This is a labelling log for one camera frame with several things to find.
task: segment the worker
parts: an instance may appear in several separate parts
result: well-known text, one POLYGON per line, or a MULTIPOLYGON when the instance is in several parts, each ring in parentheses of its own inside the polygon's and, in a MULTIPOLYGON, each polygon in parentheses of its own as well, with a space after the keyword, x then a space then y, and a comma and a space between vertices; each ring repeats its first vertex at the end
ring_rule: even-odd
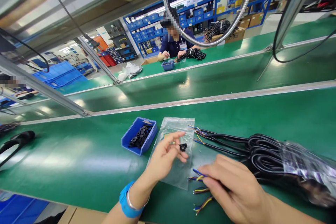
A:
MULTIPOLYGON (((120 194, 119 202, 108 213, 102 224, 138 222, 143 208, 149 201, 151 191, 168 175, 173 161, 176 158, 181 162, 187 161, 188 155, 180 152, 178 146, 180 137, 184 134, 185 132, 175 132, 165 136, 155 148, 144 173, 137 181, 125 187, 120 194)), ((267 194, 249 169, 238 161, 217 155, 214 163, 204 165, 198 170, 208 176, 203 178, 203 183, 234 223, 322 223, 267 194)))
MULTIPOLYGON (((172 14, 174 16, 173 18, 169 17, 167 15, 167 11, 165 11, 163 14, 163 19, 160 21, 161 26, 166 28, 167 32, 169 33, 162 38, 162 44, 158 56, 160 61, 167 58, 181 58, 183 55, 185 55, 187 49, 199 48, 197 45, 190 43, 179 35, 177 28, 174 26, 172 21, 172 19, 175 20, 177 24, 180 22, 175 9, 172 9, 172 14)), ((195 39, 190 30, 185 29, 184 32, 195 39)))

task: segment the person's left hand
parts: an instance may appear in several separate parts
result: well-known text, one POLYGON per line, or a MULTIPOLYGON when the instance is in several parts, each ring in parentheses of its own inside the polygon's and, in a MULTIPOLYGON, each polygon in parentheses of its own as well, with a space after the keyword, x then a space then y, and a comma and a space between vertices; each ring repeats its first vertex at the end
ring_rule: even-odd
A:
POLYGON ((186 53, 185 50, 179 51, 178 54, 177 54, 177 58, 178 59, 181 58, 185 53, 186 53))
POLYGON ((189 156, 187 153, 181 152, 179 146, 180 137, 184 135, 185 132, 174 132, 165 135, 164 140, 156 146, 145 173, 150 174, 151 178, 158 182, 168 175, 175 158, 186 163, 189 156))

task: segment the hand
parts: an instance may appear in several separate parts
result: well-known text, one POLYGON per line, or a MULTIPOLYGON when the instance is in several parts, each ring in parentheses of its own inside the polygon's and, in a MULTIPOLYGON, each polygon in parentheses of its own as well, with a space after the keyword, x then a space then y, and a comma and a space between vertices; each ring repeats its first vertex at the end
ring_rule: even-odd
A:
POLYGON ((175 158, 186 163, 189 157, 187 153, 180 151, 180 137, 184 136, 185 132, 174 132, 164 136, 155 148, 150 163, 146 168, 145 173, 154 179, 156 182, 165 178, 172 168, 175 158))
POLYGON ((199 171, 209 176, 203 179, 204 184, 234 223, 271 223, 273 201, 245 165, 217 155, 213 164, 202 166, 199 171))
POLYGON ((177 54, 177 58, 181 58, 183 55, 185 55, 186 51, 183 50, 183 51, 179 51, 178 54, 177 54))
POLYGON ((164 51, 164 52, 162 53, 162 55, 164 56, 164 58, 169 58, 169 57, 170 57, 170 54, 169 54, 169 52, 167 52, 167 51, 164 51))

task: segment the flexible metal hose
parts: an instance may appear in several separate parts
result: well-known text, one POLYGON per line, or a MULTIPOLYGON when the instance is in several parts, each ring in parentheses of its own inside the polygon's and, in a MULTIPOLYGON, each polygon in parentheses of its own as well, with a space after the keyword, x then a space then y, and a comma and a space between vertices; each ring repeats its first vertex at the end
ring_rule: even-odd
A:
POLYGON ((193 44, 195 44, 197 46, 200 46, 200 47, 212 47, 212 46, 216 46, 219 43, 223 42, 233 32, 234 28, 237 26, 240 18, 242 17, 243 13, 245 12, 245 9, 246 9, 249 1, 250 0, 244 0, 243 4, 241 5, 240 10, 238 10, 238 15, 236 16, 236 18, 234 19, 234 21, 232 22, 231 26, 226 31, 226 33, 223 34, 219 39, 217 39, 217 40, 215 40, 213 42, 210 42, 210 43, 201 43, 201 42, 197 41, 196 39, 193 39, 192 37, 190 37, 188 34, 186 34, 184 32, 184 29, 182 29, 181 27, 179 27, 178 23, 173 18, 172 10, 171 10, 170 5, 169 5, 169 1, 168 0, 163 0, 163 4, 164 4, 164 6, 166 8, 168 16, 171 18, 171 20, 172 20, 172 22, 174 24, 174 27, 177 29, 178 33, 182 37, 184 37, 190 43, 193 43, 193 44))

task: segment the navy polo shirt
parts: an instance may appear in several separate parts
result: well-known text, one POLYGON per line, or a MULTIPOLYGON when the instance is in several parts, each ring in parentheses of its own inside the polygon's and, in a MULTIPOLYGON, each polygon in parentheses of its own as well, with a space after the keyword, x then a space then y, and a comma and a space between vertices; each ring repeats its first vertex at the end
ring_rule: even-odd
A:
MULTIPOLYGON (((184 32, 188 34, 190 37, 195 38, 192 32, 189 31, 188 29, 185 29, 184 32)), ((182 51, 180 49, 180 43, 183 43, 183 42, 186 42, 188 49, 194 46, 193 43, 190 43, 189 41, 187 41, 185 38, 181 36, 178 41, 175 41, 169 34, 167 34, 162 38, 160 53, 167 51, 169 52, 171 58, 175 58, 177 57, 177 54, 179 53, 179 51, 182 51)))

